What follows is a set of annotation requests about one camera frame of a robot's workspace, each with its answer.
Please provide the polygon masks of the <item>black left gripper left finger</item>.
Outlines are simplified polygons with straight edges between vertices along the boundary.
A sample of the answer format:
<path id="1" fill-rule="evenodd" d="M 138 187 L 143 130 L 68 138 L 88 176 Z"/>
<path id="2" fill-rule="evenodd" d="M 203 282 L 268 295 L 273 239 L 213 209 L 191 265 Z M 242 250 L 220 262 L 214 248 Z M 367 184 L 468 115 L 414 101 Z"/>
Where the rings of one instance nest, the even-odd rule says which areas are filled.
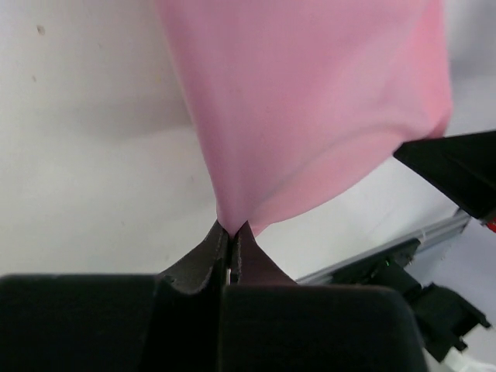
<path id="1" fill-rule="evenodd" d="M 3 371 L 213 371 L 229 237 L 159 274 L 1 279 Z"/>

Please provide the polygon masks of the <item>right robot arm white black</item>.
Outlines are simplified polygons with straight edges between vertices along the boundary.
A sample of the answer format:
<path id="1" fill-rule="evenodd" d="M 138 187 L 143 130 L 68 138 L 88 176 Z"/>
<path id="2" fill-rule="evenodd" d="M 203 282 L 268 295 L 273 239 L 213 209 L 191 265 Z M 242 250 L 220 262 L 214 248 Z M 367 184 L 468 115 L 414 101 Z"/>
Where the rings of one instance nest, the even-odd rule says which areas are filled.
<path id="1" fill-rule="evenodd" d="M 495 131 L 403 143 L 394 158 L 441 191 L 470 217 L 495 230 Z M 486 316 L 448 288 L 430 284 L 412 299 L 425 348 L 439 362 Z"/>

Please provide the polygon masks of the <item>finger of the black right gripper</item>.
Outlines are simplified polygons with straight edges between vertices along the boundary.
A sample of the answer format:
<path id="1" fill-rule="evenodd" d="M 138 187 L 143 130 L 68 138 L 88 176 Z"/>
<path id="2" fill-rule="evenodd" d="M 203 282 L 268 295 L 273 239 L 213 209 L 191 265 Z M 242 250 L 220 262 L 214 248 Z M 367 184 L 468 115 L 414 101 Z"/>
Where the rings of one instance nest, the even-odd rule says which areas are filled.
<path id="1" fill-rule="evenodd" d="M 403 143 L 394 158 L 467 214 L 495 220 L 495 131 Z"/>

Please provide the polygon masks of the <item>pink t shirt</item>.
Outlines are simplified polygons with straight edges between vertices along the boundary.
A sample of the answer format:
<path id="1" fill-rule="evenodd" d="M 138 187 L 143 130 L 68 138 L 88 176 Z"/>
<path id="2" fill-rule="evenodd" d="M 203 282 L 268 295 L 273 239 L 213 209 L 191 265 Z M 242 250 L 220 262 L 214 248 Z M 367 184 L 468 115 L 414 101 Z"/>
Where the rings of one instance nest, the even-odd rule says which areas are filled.
<path id="1" fill-rule="evenodd" d="M 452 111 L 441 1 L 160 1 L 217 218 L 255 233 L 343 193 Z"/>

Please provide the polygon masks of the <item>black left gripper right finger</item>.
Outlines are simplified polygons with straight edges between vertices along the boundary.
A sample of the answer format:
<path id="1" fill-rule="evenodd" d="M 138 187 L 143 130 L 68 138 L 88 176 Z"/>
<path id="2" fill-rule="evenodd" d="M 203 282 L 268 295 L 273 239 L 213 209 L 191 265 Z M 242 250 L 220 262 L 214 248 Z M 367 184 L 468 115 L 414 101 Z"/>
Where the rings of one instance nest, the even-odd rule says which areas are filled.
<path id="1" fill-rule="evenodd" d="M 413 314 L 387 288 L 295 283 L 249 225 L 222 290 L 221 371 L 425 371 Z"/>

